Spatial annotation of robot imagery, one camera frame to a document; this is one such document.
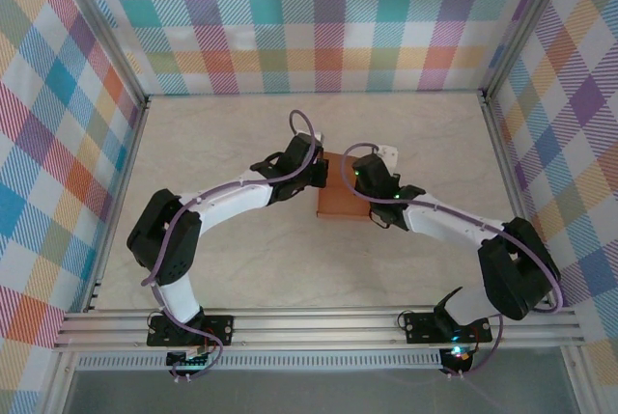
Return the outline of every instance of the brown box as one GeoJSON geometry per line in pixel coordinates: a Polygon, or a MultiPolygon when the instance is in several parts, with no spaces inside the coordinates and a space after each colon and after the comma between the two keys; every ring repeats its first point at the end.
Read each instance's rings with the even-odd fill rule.
{"type": "MultiPolygon", "coordinates": [[[[342,156],[339,153],[324,152],[324,158],[328,160],[328,179],[326,187],[318,192],[318,217],[368,221],[369,202],[353,195],[341,178],[342,156]]],[[[356,157],[349,156],[346,160],[346,176],[354,184],[356,176],[351,165],[356,157]]]]}

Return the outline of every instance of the white floor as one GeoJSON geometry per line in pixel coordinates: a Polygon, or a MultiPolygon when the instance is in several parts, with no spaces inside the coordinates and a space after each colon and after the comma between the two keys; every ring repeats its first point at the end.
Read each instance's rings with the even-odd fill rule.
{"type": "MultiPolygon", "coordinates": [[[[126,237],[156,190],[206,189],[283,151],[302,109],[328,151],[370,141],[399,149],[402,184],[498,219],[513,217],[473,94],[156,98],[97,307],[151,308],[126,237]]],[[[200,240],[191,282],[207,307],[435,304],[481,282],[475,252],[372,223],[316,217],[317,189],[244,213],[200,240]]]]}

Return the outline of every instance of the purple cable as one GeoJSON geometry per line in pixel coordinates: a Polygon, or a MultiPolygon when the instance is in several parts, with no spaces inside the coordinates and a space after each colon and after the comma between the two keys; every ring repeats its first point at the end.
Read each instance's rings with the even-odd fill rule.
{"type": "MultiPolygon", "coordinates": [[[[216,353],[216,356],[214,357],[214,359],[211,361],[210,364],[208,364],[205,368],[201,369],[200,371],[196,372],[193,375],[190,375],[186,378],[187,382],[190,382],[193,379],[199,378],[202,375],[205,375],[209,369],[214,366],[219,359],[221,358],[221,354],[223,354],[223,342],[221,342],[221,340],[216,337],[215,335],[209,333],[209,332],[204,332],[202,330],[199,329],[194,329],[193,327],[189,327],[186,324],[183,324],[182,322],[180,322],[179,320],[177,320],[174,315],[172,315],[169,310],[165,307],[165,302],[163,301],[163,297],[161,296],[161,292],[158,290],[157,287],[153,287],[153,295],[154,295],[154,299],[156,300],[156,302],[159,304],[159,306],[162,308],[162,312],[164,315],[167,316],[168,319],[170,319],[172,322],[174,322],[176,325],[178,325],[181,329],[186,330],[187,332],[192,332],[194,334],[198,334],[203,336],[204,338],[213,340],[219,347],[219,350],[216,353]]],[[[177,379],[180,380],[181,377],[176,373],[176,367],[178,366],[178,364],[175,364],[174,366],[172,366],[172,375],[177,379]]]]}
{"type": "Polygon", "coordinates": [[[515,245],[516,247],[518,247],[523,253],[525,253],[536,265],[537,267],[539,267],[539,269],[541,269],[541,271],[543,272],[543,274],[546,276],[546,278],[548,279],[549,283],[551,284],[551,289],[553,290],[553,293],[555,295],[556,298],[556,304],[549,308],[549,309],[537,309],[535,308],[534,311],[538,312],[538,313],[557,313],[558,311],[560,311],[562,309],[564,300],[562,297],[562,291],[560,290],[560,286],[558,285],[558,282],[556,281],[556,279],[553,277],[553,274],[551,274],[551,272],[549,271],[548,267],[545,266],[543,264],[543,262],[541,261],[541,259],[532,251],[530,250],[523,242],[520,242],[519,240],[517,240],[516,238],[514,238],[512,235],[509,235],[503,231],[500,231],[499,229],[495,228],[494,226],[490,226],[487,225],[485,223],[483,223],[482,221],[479,221],[478,219],[475,219],[471,216],[468,216],[466,214],[463,214],[459,211],[456,211],[452,208],[449,207],[444,207],[442,205],[435,205],[435,204],[430,204],[428,202],[420,202],[420,201],[415,201],[415,200],[402,200],[402,199],[376,199],[374,197],[368,197],[364,194],[361,194],[360,192],[358,192],[356,189],[354,189],[354,187],[350,184],[350,182],[348,181],[348,178],[346,177],[346,157],[349,155],[349,153],[351,151],[353,151],[354,149],[358,149],[361,147],[369,147],[370,149],[372,149],[373,151],[376,151],[378,149],[378,146],[376,144],[372,144],[372,143],[368,143],[368,142],[361,142],[358,144],[354,144],[353,146],[349,147],[343,154],[343,157],[341,159],[341,177],[342,180],[344,181],[344,184],[346,185],[346,187],[357,197],[366,200],[367,202],[372,202],[374,204],[384,204],[384,205],[397,205],[397,204],[409,204],[409,205],[414,205],[417,207],[427,207],[427,208],[431,208],[431,209],[435,209],[438,211],[443,211],[447,214],[450,214],[451,216],[455,216],[456,218],[462,219],[463,221],[466,221],[474,226],[483,228],[483,229],[487,229],[488,231],[500,235],[501,237],[505,238],[507,241],[511,242],[513,245],[515,245]]]}
{"type": "Polygon", "coordinates": [[[151,271],[150,275],[141,282],[141,285],[143,287],[150,285],[151,283],[155,281],[156,274],[158,273],[158,270],[161,268],[161,264],[163,263],[163,258],[165,257],[165,252],[167,251],[167,246],[170,242],[170,237],[172,236],[172,232],[174,231],[174,228],[176,227],[178,220],[181,218],[181,216],[183,216],[183,214],[188,209],[190,209],[191,207],[197,204],[198,199],[200,199],[200,201],[204,201],[208,197],[214,194],[217,194],[223,190],[227,190],[232,187],[243,187],[246,184],[269,185],[269,184],[274,184],[276,182],[281,182],[283,180],[292,179],[298,176],[300,173],[302,173],[305,170],[305,168],[309,166],[309,164],[313,160],[313,153],[316,149],[316,133],[313,129],[313,126],[311,125],[311,122],[307,118],[307,116],[304,113],[302,113],[300,110],[293,110],[292,112],[290,112],[289,124],[294,134],[296,134],[296,130],[294,128],[294,123],[293,123],[295,115],[298,115],[300,118],[302,118],[302,120],[305,121],[305,123],[307,124],[307,127],[309,128],[309,134],[311,135],[311,146],[309,147],[309,152],[307,152],[307,154],[305,155],[305,158],[302,160],[302,164],[297,169],[289,173],[288,175],[281,176],[279,178],[256,179],[256,180],[233,180],[231,182],[226,182],[217,187],[209,189],[206,192],[203,192],[197,197],[188,201],[181,209],[179,209],[176,212],[176,214],[172,218],[172,221],[170,221],[170,225],[167,228],[167,231],[165,232],[165,237],[163,238],[163,242],[161,243],[161,249],[158,252],[158,257],[156,257],[156,262],[154,263],[153,270],[151,271]]]}

